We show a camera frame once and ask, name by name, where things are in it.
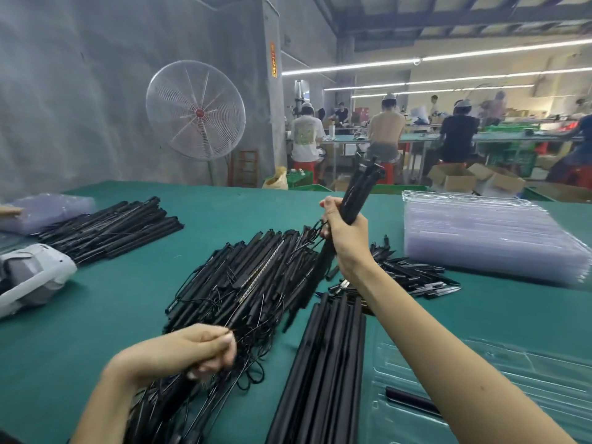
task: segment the hand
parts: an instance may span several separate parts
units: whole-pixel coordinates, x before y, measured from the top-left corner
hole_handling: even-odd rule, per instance
[[[348,281],[354,282],[355,269],[373,263],[374,259],[368,247],[368,220],[359,214],[351,226],[347,225],[339,214],[342,201],[331,196],[321,201],[321,207],[325,209],[323,221],[328,221],[321,236],[333,238],[339,269]]]
[[[160,377],[191,368],[190,378],[206,379],[236,357],[234,335],[225,327],[195,324],[121,351],[105,371],[142,388]]]

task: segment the ceiling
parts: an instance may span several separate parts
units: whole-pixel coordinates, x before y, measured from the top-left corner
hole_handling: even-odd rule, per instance
[[[592,32],[592,0],[315,0],[356,51],[416,40],[583,35]]]

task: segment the fan grille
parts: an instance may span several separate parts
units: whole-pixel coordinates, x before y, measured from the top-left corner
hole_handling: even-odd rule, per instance
[[[245,105],[224,73],[178,61],[154,75],[146,112],[159,137],[184,156],[213,160],[229,154],[245,131]]]

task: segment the black t-shirt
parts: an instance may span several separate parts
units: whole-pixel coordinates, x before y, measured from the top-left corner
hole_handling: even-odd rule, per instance
[[[339,122],[343,123],[349,117],[349,111],[347,109],[344,109],[342,112],[341,109],[337,109],[335,111],[335,115],[337,116]]]
[[[479,119],[469,115],[453,115],[442,122],[440,134],[446,135],[440,149],[440,158],[446,163],[464,162],[471,153],[473,135],[479,128]]]

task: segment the yellow bag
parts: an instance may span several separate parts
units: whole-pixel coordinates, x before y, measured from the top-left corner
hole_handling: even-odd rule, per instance
[[[262,188],[271,188],[273,190],[287,190],[288,178],[286,177],[288,169],[286,167],[277,167],[273,178],[265,179]]]

